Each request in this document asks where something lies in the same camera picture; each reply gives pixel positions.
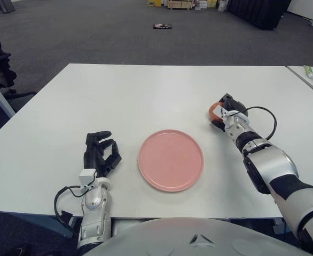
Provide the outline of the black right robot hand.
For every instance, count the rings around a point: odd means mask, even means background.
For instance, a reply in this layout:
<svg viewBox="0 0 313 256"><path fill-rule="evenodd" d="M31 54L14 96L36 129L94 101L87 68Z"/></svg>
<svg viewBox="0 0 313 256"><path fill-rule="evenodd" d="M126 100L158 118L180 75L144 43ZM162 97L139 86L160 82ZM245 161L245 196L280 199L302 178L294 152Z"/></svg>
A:
<svg viewBox="0 0 313 256"><path fill-rule="evenodd" d="M221 129L224 131L225 125L221 119L222 114L214 114L214 109L220 106L227 111L240 111L242 112L245 116L248 116L248 111L246 110L245 106L239 102L236 101L231 95L226 93L224 96L221 97L221 99L217 102L214 103L210 109L209 109L209 120L210 122L217 128Z"/></svg>

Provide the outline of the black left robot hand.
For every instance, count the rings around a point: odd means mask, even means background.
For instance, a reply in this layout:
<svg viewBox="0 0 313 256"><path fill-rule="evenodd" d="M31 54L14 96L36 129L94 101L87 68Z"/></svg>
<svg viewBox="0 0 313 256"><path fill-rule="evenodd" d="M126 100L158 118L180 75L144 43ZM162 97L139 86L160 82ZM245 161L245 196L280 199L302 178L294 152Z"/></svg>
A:
<svg viewBox="0 0 313 256"><path fill-rule="evenodd" d="M111 135L110 131L100 131L86 137L84 169L95 169L97 178L107 177L122 159L116 141L108 138Z"/></svg>

